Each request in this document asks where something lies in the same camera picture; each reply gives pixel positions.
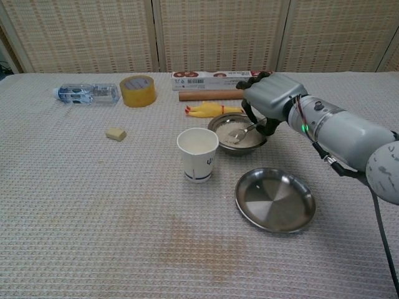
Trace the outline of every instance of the small sponge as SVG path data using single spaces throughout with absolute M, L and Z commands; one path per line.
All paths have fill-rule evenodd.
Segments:
M 119 128 L 109 128 L 105 132 L 105 136 L 117 141 L 122 141 L 126 137 L 126 132 Z

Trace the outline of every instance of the wooden rolling pin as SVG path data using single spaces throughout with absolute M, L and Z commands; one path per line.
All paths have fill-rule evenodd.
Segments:
M 212 100 L 241 100 L 244 90 L 203 90 L 200 92 L 179 92 L 179 101 L 212 101 Z

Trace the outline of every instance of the yellow tape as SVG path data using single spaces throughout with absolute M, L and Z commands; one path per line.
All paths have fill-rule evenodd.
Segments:
M 144 107 L 155 101 L 155 84 L 151 77 L 128 77 L 123 79 L 119 86 L 126 106 Z

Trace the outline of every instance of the bottle cap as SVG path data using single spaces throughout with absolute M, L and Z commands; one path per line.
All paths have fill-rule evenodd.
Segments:
M 59 94 L 58 94 L 58 91 L 59 91 L 59 90 L 60 90 L 59 88 L 55 88 L 55 89 L 52 90 L 52 95 L 53 95 L 53 97 L 56 98 L 57 100 L 60 100 L 60 96 L 59 96 Z

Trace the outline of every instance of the textured cloth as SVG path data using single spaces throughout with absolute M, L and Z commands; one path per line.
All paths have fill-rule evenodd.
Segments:
M 185 115 L 169 74 L 150 74 L 158 97 L 145 108 L 52 98 L 63 83 L 118 84 L 129 75 L 0 82 L 1 298 L 396 298 L 369 191 L 338 177 L 285 123 L 253 154 L 218 151 L 213 177 L 193 184 L 176 137 L 210 119 Z M 287 75 L 399 130 L 397 73 Z M 127 137 L 107 139 L 110 127 Z M 263 166 L 308 184 L 317 213 L 307 230 L 270 234 L 236 209 L 236 182 Z M 399 267 L 399 207 L 381 208 Z

